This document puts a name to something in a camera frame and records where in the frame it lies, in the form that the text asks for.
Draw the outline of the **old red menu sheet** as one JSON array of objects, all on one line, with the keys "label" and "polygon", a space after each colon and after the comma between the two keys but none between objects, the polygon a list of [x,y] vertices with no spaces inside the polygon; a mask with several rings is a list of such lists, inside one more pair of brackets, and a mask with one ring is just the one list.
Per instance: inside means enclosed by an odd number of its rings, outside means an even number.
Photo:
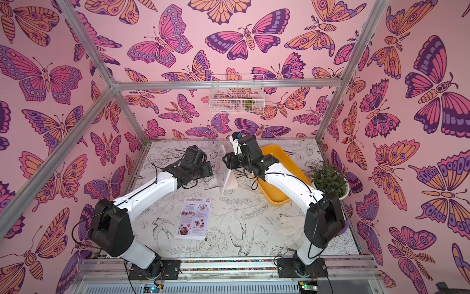
[{"label": "old red menu sheet", "polygon": [[185,199],[179,216],[176,239],[204,240],[209,227],[211,204],[211,198]]}]

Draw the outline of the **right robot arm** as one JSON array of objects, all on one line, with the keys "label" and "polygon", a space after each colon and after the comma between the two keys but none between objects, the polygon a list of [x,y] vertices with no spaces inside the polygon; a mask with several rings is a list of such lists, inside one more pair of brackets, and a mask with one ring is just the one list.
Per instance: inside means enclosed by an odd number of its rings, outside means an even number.
[{"label": "right robot arm", "polygon": [[333,192],[327,194],[315,189],[291,173],[280,159],[263,154],[254,135],[242,136],[240,132],[234,132],[230,143],[233,151],[222,159],[228,169],[241,168],[255,179],[276,187],[305,214],[303,241],[294,253],[293,267],[301,277],[312,275],[316,260],[345,228],[339,197]]}]

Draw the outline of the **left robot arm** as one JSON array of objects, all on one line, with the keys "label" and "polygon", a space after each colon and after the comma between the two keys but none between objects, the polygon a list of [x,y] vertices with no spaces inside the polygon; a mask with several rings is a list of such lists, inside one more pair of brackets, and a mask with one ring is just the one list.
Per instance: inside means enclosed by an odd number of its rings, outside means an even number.
[{"label": "left robot arm", "polygon": [[91,218],[89,239],[109,256],[136,266],[143,277],[160,278],[162,258],[135,238],[132,222],[166,195],[210,176],[212,166],[206,153],[195,145],[188,147],[181,159],[167,165],[142,187],[114,201],[99,201]]}]

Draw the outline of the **clear acrylic menu holder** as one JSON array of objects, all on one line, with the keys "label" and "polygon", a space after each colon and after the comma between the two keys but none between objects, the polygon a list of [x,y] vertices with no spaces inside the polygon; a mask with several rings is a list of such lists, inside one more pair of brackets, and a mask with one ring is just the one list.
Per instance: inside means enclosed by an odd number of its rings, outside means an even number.
[{"label": "clear acrylic menu holder", "polygon": [[215,178],[219,187],[220,195],[224,195],[226,191],[235,190],[239,187],[237,179],[232,170],[226,167],[223,157],[226,155],[226,150],[223,145],[220,145],[217,160],[215,162]]}]

